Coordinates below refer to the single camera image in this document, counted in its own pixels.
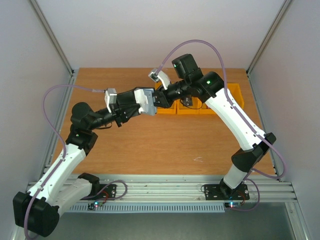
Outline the black leather card holder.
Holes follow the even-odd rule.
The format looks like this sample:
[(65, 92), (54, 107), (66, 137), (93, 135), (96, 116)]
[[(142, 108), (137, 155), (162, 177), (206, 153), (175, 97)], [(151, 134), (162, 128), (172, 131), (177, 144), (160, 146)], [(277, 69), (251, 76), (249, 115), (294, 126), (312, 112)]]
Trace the black leather card holder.
[(154, 88), (135, 87), (134, 89), (117, 94), (116, 101), (119, 105), (134, 105), (138, 114), (154, 116), (157, 113), (155, 106)]

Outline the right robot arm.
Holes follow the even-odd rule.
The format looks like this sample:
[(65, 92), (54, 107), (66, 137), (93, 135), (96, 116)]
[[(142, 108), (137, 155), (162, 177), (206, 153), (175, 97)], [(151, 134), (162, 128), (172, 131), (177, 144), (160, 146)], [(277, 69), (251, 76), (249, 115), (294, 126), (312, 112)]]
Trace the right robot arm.
[(191, 54), (172, 61), (179, 81), (171, 83), (162, 71), (153, 69), (149, 77), (161, 82), (154, 92), (155, 106), (169, 108), (174, 101), (185, 97), (198, 98), (225, 123), (239, 143), (240, 149), (231, 157), (232, 165), (219, 183), (225, 199), (234, 197), (242, 181), (265, 156), (276, 141), (273, 133), (265, 133), (256, 126), (235, 101), (224, 80), (214, 71), (203, 74)]

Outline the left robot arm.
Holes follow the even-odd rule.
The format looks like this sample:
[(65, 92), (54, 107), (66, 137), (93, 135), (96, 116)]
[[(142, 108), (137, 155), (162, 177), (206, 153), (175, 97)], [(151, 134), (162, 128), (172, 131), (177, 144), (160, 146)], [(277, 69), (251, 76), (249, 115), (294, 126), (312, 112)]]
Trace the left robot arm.
[(29, 232), (49, 236), (71, 206), (100, 195), (100, 179), (89, 173), (82, 173), (65, 190), (61, 188), (94, 147), (98, 136), (93, 131), (112, 122), (120, 126), (137, 115), (139, 108), (137, 103), (118, 102), (98, 111), (93, 111), (85, 102), (73, 106), (70, 133), (63, 142), (62, 152), (34, 186), (27, 192), (19, 191), (13, 198), (15, 223), (23, 228), (26, 239), (31, 239)]

